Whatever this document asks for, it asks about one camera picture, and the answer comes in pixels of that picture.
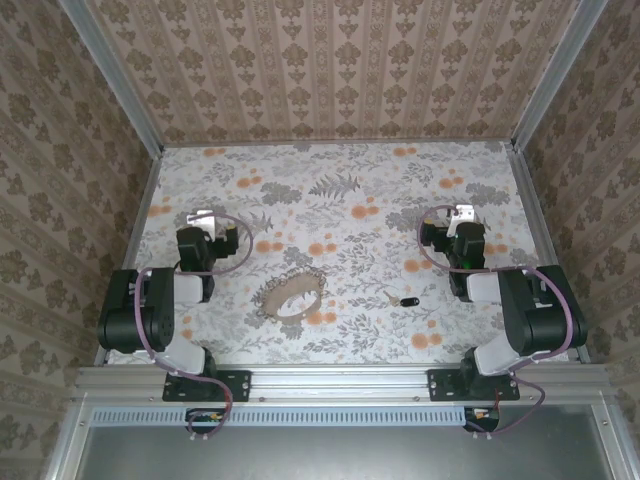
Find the metal band with keyrings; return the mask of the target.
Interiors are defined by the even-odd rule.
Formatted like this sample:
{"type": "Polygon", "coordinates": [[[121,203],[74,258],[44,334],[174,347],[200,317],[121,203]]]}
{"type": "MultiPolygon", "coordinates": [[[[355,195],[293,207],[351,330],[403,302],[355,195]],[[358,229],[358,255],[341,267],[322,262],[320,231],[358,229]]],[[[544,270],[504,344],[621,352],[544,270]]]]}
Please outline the metal band with keyrings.
{"type": "Polygon", "coordinates": [[[268,280],[254,293],[251,301],[259,317],[281,322],[282,325],[297,325],[319,312],[326,283],[326,275],[321,269],[295,267],[268,280]],[[303,298],[309,293],[313,293],[315,299],[306,309],[293,315],[280,313],[289,300],[303,298]]]}

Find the floral patterned table cover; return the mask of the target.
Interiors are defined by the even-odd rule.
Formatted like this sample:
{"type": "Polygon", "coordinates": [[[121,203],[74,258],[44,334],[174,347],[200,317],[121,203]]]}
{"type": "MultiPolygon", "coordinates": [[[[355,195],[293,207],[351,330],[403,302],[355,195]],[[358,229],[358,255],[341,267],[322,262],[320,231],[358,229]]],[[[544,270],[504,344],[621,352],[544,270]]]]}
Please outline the floral patterned table cover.
{"type": "Polygon", "coordinates": [[[420,217],[462,203],[485,226],[488,265],[537,263],[505,144],[170,148],[136,264],[174,265],[190,213],[234,216],[241,247],[219,263],[212,299],[176,310],[177,331],[219,363],[457,362],[503,328],[498,306],[457,300],[443,258],[418,248],[420,217]],[[304,266],[326,275],[319,312],[289,326],[259,317],[254,293],[304,266]]]}

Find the black connector box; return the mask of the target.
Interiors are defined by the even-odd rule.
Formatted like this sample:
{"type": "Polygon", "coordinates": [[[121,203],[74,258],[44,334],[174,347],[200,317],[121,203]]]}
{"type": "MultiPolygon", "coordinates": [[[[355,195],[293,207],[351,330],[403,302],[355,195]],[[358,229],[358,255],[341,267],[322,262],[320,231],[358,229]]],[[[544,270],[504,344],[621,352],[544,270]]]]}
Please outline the black connector box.
{"type": "Polygon", "coordinates": [[[223,421],[224,408],[192,408],[185,413],[186,429],[195,436],[211,435],[223,421]]]}
{"type": "Polygon", "coordinates": [[[498,428],[500,412],[498,407],[465,407],[463,428],[471,433],[491,433],[498,428]]]}

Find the grey metal panel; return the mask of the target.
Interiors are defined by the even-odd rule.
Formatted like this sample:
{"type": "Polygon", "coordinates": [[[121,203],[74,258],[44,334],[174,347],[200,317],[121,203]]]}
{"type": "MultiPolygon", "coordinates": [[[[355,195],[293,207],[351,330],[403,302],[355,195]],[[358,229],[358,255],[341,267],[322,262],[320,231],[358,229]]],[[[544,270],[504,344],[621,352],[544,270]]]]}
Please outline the grey metal panel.
{"type": "Polygon", "coordinates": [[[544,407],[498,436],[460,427],[91,430],[78,480],[613,480],[591,413],[544,407]]]}

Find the aluminium side rail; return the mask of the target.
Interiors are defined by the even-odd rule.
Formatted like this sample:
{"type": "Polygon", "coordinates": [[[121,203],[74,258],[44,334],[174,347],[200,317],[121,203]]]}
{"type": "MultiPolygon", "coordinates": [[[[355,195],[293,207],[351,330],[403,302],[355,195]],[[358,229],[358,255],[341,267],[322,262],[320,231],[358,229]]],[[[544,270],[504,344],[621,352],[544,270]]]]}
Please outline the aluminium side rail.
{"type": "Polygon", "coordinates": [[[137,253],[146,224],[146,219],[152,203],[154,191],[158,185],[161,163],[162,153],[157,155],[151,163],[149,176],[140,200],[140,205],[131,231],[131,236],[125,252],[124,260],[121,265],[121,269],[129,269],[135,266],[137,253]]]}
{"type": "Polygon", "coordinates": [[[534,241],[537,257],[544,265],[558,264],[559,260],[524,154],[510,142],[505,143],[505,148],[534,241]]]}

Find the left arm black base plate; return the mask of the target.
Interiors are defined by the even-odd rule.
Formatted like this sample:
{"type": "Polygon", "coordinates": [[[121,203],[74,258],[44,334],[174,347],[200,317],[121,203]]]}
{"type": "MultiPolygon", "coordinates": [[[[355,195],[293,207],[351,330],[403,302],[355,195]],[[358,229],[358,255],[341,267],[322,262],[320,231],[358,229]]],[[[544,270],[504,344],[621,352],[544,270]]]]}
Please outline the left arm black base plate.
{"type": "MultiPolygon", "coordinates": [[[[231,391],[234,402],[247,402],[251,389],[249,370],[219,370],[217,379],[231,391]]],[[[223,390],[211,382],[195,381],[166,375],[162,400],[164,402],[223,402],[223,390]]]]}

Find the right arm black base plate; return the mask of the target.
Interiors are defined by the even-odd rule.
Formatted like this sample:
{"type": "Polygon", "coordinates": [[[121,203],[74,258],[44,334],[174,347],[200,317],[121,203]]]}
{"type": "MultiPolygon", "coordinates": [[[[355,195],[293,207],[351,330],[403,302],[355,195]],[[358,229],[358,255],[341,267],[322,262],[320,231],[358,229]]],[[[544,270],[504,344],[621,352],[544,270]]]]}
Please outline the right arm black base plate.
{"type": "Polygon", "coordinates": [[[431,369],[426,374],[432,402],[520,399],[519,387],[509,375],[466,375],[460,369],[431,369]]]}

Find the thin aluminium table rail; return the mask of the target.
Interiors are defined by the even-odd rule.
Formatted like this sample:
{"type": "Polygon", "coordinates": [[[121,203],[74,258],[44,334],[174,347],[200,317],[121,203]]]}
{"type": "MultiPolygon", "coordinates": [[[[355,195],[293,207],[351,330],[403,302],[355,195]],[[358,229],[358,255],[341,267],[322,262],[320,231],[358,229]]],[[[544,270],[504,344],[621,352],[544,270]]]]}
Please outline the thin aluminium table rail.
{"type": "Polygon", "coordinates": [[[205,148],[205,147],[266,147],[266,146],[313,146],[313,145],[356,145],[356,144],[470,144],[480,142],[497,142],[512,145],[510,138],[396,138],[396,139],[316,139],[316,140],[276,140],[276,141],[236,141],[236,142],[200,142],[200,143],[166,143],[161,148],[205,148]]]}

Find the wide aluminium mounting rail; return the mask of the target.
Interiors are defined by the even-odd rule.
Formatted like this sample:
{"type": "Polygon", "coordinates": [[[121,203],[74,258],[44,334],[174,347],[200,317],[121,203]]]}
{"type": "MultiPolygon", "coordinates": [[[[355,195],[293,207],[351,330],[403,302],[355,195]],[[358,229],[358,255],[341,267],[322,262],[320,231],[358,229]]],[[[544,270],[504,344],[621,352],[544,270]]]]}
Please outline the wide aluminium mounting rail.
{"type": "MultiPolygon", "coordinates": [[[[265,405],[424,405],[427,372],[448,364],[238,365],[252,373],[250,404],[265,405]]],[[[614,400],[606,369],[579,362],[541,362],[518,372],[546,392],[547,405],[591,405],[614,400]]],[[[74,402],[96,405],[157,405],[165,373],[151,365],[82,368],[72,391],[74,402]]]]}

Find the aluminium corner post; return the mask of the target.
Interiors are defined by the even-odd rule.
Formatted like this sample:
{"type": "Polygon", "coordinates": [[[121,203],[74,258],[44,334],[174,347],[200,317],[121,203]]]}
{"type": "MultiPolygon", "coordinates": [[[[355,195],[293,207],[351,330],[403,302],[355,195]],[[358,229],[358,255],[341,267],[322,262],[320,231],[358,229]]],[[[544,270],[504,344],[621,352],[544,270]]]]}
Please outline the aluminium corner post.
{"type": "Polygon", "coordinates": [[[123,62],[109,44],[104,29],[91,13],[85,0],[59,0],[62,8],[84,42],[95,64],[113,91],[138,137],[152,158],[160,157],[163,141],[159,129],[126,75],[123,62]]]}
{"type": "Polygon", "coordinates": [[[607,3],[608,0],[580,0],[578,3],[514,130],[511,140],[516,152],[523,152],[531,140],[607,3]]]}

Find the aluminium frame bar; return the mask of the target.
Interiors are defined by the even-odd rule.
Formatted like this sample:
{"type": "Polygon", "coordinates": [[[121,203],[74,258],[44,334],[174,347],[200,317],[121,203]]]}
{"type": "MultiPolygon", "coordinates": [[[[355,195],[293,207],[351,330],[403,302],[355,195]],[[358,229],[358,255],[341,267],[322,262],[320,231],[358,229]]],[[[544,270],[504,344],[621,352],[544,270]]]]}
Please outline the aluminium frame bar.
{"type": "Polygon", "coordinates": [[[85,402],[69,407],[52,452],[45,480],[76,480],[90,431],[93,408],[85,402]]]}
{"type": "Polygon", "coordinates": [[[592,412],[613,480],[640,480],[640,458],[619,406],[602,398],[592,412]]]}

